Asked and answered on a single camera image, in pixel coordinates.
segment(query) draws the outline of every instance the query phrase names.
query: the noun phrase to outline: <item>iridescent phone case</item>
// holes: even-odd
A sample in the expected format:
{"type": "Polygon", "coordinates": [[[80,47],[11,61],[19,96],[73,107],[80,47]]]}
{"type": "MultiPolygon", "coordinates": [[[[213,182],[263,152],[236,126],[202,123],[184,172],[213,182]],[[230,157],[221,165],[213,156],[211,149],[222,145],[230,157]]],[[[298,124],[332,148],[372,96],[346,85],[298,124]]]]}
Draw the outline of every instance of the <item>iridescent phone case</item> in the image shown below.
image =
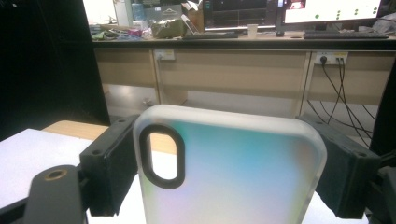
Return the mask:
{"type": "Polygon", "coordinates": [[[156,105],[134,125],[148,224],[301,223],[326,162],[296,119],[156,105]],[[153,171],[151,133],[177,146],[177,176],[153,171]]]}

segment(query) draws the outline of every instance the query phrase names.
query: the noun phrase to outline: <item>keyboard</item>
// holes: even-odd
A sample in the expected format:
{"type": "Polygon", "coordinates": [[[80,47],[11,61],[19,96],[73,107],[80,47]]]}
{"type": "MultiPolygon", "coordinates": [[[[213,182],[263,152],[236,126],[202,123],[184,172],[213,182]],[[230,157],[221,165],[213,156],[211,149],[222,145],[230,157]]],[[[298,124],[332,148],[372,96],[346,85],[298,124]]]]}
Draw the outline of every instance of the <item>keyboard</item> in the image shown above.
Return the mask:
{"type": "Polygon", "coordinates": [[[305,33],[304,39],[387,39],[387,35],[382,35],[379,33],[327,33],[327,32],[318,32],[318,33],[305,33]]]}
{"type": "Polygon", "coordinates": [[[224,39],[224,38],[238,38],[236,33],[223,33],[223,34],[201,34],[201,35],[186,35],[183,37],[184,40],[194,39],[224,39]]]}

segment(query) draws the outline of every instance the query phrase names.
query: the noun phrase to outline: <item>wooden tabletop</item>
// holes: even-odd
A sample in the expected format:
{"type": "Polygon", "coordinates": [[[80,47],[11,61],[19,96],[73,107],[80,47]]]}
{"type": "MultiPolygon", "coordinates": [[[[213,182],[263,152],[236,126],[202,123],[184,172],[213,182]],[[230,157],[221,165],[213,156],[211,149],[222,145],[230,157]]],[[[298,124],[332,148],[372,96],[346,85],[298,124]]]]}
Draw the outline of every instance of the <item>wooden tabletop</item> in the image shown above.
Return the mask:
{"type": "MultiPolygon", "coordinates": [[[[101,135],[108,127],[96,124],[80,123],[71,120],[62,120],[56,122],[42,131],[48,133],[58,133],[77,138],[84,138],[95,140],[101,135]]],[[[152,133],[150,135],[150,142],[152,150],[176,154],[176,144],[173,139],[161,133],[152,133]]]]}

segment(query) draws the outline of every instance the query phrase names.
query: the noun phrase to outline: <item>power outlet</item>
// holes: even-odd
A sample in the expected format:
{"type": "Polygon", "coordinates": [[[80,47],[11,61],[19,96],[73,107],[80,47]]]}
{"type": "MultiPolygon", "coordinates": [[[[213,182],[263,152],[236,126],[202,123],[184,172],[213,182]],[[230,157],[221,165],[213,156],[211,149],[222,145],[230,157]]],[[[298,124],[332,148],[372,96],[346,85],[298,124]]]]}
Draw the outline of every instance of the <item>power outlet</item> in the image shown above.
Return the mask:
{"type": "Polygon", "coordinates": [[[155,49],[154,56],[159,60],[174,60],[175,52],[172,49],[155,49]]]}
{"type": "Polygon", "coordinates": [[[323,56],[327,58],[326,64],[339,64],[337,59],[343,59],[344,64],[347,63],[347,52],[345,51],[318,51],[315,64],[321,64],[320,58],[323,56]]]}

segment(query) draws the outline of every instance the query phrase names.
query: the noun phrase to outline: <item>computer monitor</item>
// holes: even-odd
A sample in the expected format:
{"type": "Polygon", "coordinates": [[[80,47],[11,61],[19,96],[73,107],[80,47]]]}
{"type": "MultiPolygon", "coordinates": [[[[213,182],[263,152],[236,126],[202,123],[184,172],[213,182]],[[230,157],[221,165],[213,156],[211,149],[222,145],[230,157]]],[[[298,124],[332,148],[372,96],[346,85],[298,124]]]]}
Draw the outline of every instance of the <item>computer monitor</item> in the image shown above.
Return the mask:
{"type": "Polygon", "coordinates": [[[279,0],[281,25],[356,22],[376,18],[381,0],[279,0]]]}
{"type": "Polygon", "coordinates": [[[277,0],[204,0],[206,31],[244,31],[248,24],[259,29],[276,27],[277,0]]]}

